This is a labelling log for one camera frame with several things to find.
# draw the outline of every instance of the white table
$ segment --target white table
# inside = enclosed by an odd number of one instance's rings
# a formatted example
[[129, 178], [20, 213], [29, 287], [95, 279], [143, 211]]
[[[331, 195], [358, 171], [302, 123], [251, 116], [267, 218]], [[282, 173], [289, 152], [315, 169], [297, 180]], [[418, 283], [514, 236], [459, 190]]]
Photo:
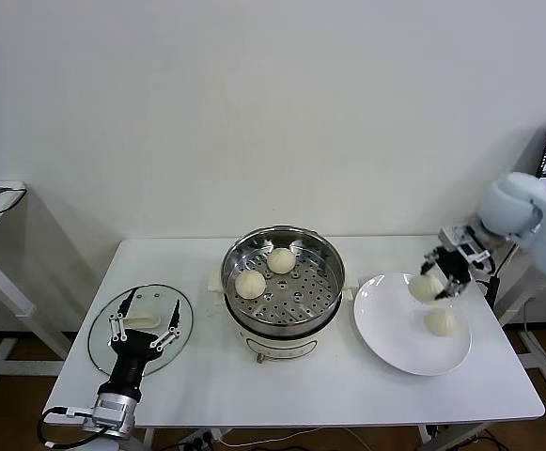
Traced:
[[[379, 272], [417, 272], [435, 237], [332, 238], [347, 271], [364, 282]], [[90, 407], [106, 377], [89, 360], [93, 319], [127, 288], [161, 283], [193, 305], [182, 353], [145, 377], [135, 411], [144, 428], [393, 426], [466, 423], [422, 449], [447, 449], [489, 422], [537, 418], [544, 407], [476, 284], [469, 289], [473, 346], [452, 373], [418, 377], [379, 359], [353, 327], [344, 302], [315, 352], [292, 362], [256, 363], [231, 327], [208, 280], [232, 239], [129, 240], [120, 244], [46, 408]], [[73, 419], [51, 416], [66, 424]]]
[[[0, 181], [0, 186], [13, 189], [24, 188], [20, 181]], [[8, 192], [0, 194], [0, 211], [13, 205], [23, 195], [23, 192]], [[56, 328], [48, 316], [38, 311], [36, 306], [14, 285], [0, 270], [0, 290], [5, 295], [5, 306], [30, 331], [38, 336], [59, 357], [65, 359], [71, 342]], [[61, 369], [60, 362], [17, 362], [7, 360], [13, 350], [16, 340], [6, 338], [0, 344], [0, 374], [7, 375], [41, 375], [56, 376]]]

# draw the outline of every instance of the metal rim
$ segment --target metal rim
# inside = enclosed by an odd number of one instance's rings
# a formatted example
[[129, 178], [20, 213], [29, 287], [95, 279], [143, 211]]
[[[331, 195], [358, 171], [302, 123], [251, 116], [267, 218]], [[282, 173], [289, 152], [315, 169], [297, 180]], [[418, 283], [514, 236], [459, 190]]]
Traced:
[[[268, 255], [282, 247], [295, 254], [296, 265], [288, 274], [275, 274], [268, 268]], [[247, 300], [236, 292], [234, 280], [252, 270], [264, 275], [267, 289]], [[317, 232], [275, 225], [235, 241], [226, 251], [221, 282], [226, 307], [241, 326], [270, 339], [295, 339], [320, 330], [335, 316], [345, 269], [334, 246]]]

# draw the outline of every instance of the white wall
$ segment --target white wall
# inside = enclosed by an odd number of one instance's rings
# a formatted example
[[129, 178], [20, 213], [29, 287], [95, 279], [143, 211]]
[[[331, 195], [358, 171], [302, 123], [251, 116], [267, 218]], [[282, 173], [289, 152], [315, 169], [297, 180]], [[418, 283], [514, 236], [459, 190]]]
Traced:
[[0, 253], [51, 307], [124, 237], [435, 233], [545, 127], [546, 1], [0, 1]]

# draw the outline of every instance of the white plate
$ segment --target white plate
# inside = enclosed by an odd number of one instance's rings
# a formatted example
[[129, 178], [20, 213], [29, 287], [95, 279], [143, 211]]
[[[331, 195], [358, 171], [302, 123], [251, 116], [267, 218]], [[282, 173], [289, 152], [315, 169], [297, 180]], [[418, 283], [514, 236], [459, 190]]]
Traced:
[[354, 300], [356, 327], [367, 345], [385, 362], [407, 373], [437, 376], [457, 368], [471, 349], [464, 309], [455, 308], [457, 331], [430, 332], [423, 318], [433, 307], [408, 290], [411, 274], [391, 272], [373, 277]]

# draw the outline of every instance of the table leg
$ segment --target table leg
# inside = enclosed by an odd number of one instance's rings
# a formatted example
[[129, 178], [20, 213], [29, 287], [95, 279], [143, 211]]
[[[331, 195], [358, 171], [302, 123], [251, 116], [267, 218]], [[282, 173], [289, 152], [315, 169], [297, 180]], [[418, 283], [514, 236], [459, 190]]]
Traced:
[[16, 346], [15, 338], [5, 338], [0, 344], [0, 375], [7, 376], [57, 376], [64, 365], [58, 361], [8, 360]]
[[156, 429], [154, 428], [147, 428], [145, 429], [145, 437], [143, 437], [143, 446], [146, 449], [151, 449], [151, 446], [153, 445], [153, 437], [156, 434]]
[[6, 306], [59, 357], [66, 360], [71, 342], [58, 331], [0, 270], [0, 290], [6, 295]]
[[467, 423], [462, 425], [450, 425], [440, 432], [437, 437], [427, 443], [421, 444], [417, 451], [446, 451], [459, 443], [470, 439], [478, 432], [487, 429], [491, 423]]

